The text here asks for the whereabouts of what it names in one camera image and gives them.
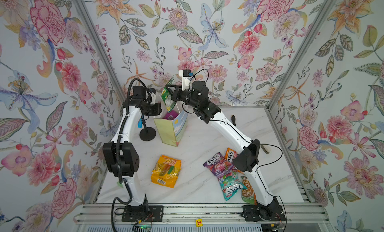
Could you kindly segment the green Fox's candy bag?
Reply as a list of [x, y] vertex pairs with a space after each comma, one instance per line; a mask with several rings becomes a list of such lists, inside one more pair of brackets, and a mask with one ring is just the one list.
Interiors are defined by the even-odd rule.
[[174, 109], [176, 102], [172, 100], [171, 93], [166, 86], [162, 91], [161, 98], [166, 106], [167, 112], [171, 112]]

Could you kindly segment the teal Fox's candy bag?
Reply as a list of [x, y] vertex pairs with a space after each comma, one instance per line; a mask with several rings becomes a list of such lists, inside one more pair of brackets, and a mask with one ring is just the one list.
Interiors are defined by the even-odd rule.
[[237, 172], [229, 172], [218, 178], [225, 201], [232, 198], [238, 191], [241, 191], [245, 186], [240, 182]]

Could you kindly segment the painted landscape paper bag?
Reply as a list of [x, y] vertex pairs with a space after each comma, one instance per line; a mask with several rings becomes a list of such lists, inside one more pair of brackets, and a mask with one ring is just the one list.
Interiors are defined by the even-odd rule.
[[165, 109], [165, 112], [154, 118], [154, 122], [163, 144], [178, 147], [187, 129], [188, 114], [182, 109], [180, 102], [176, 103], [173, 110], [179, 113], [173, 121], [163, 119], [168, 113]]

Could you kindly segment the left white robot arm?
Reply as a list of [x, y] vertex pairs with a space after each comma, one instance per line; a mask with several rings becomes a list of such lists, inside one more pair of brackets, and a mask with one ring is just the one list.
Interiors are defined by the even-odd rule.
[[134, 86], [133, 95], [123, 103], [123, 116], [112, 140], [103, 145], [107, 169], [126, 189], [126, 205], [142, 206], [146, 201], [136, 172], [140, 157], [133, 145], [133, 135], [143, 117], [154, 117], [162, 113], [161, 104], [156, 103], [157, 91], [154, 88]]

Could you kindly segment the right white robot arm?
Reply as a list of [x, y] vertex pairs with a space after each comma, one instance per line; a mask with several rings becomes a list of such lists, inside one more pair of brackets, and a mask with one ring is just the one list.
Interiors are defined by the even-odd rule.
[[194, 81], [184, 88], [179, 85], [166, 85], [170, 92], [171, 100], [181, 101], [194, 108], [194, 113], [206, 124], [218, 130], [233, 146], [238, 156], [233, 159], [232, 164], [236, 169], [242, 171], [249, 180], [257, 204], [244, 209], [246, 217], [252, 214], [264, 221], [277, 219], [285, 221], [285, 209], [279, 203], [278, 197], [274, 196], [265, 182], [259, 164], [259, 152], [264, 146], [257, 139], [250, 139], [242, 133], [225, 116], [221, 109], [209, 100], [209, 90], [203, 81]]

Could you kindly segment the purple grape candy bag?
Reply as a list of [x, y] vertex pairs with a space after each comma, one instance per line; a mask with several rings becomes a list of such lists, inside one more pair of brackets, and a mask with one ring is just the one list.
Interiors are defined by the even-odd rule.
[[173, 121], [174, 119], [176, 119], [178, 117], [179, 113], [175, 110], [171, 110], [170, 112], [168, 112], [164, 117], [163, 119], [164, 120], [169, 120], [169, 121]]

